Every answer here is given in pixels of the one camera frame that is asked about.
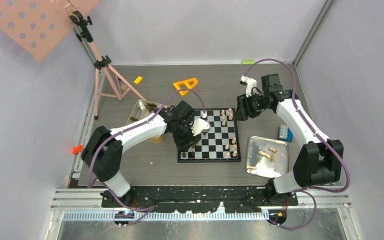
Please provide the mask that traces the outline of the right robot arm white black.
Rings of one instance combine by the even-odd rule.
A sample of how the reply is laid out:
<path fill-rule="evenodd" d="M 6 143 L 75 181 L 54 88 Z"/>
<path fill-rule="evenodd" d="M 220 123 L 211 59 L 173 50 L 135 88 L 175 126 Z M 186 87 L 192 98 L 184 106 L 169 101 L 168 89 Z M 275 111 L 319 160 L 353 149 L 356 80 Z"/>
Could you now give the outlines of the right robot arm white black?
<path fill-rule="evenodd" d="M 234 119 L 246 121 L 272 110 L 286 123 L 301 147 L 293 169 L 267 181 L 264 194 L 268 203 L 279 205 L 286 194 L 340 180 L 343 144 L 330 139 L 315 125 L 295 91 L 283 88 L 278 74 L 261 77 L 262 90 L 257 88 L 257 81 L 248 76 L 242 76 L 239 83 L 246 89 L 236 98 Z"/>

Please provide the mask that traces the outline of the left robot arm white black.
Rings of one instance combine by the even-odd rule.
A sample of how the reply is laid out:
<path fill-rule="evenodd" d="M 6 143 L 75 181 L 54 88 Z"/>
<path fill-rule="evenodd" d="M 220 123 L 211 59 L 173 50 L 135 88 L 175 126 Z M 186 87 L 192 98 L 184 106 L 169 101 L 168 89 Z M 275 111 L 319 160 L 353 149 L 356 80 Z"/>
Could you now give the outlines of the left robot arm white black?
<path fill-rule="evenodd" d="M 114 200 L 121 207 L 133 202 L 131 185 L 122 175 L 121 159 L 130 148 L 152 138 L 171 134 L 176 148 L 187 151 L 201 139 L 202 133 L 211 130 L 203 110 L 198 117 L 195 109 L 182 100 L 173 108 L 160 107 L 147 117 L 119 128 L 96 128 L 81 153 L 81 159 L 97 180 L 114 193 Z"/>

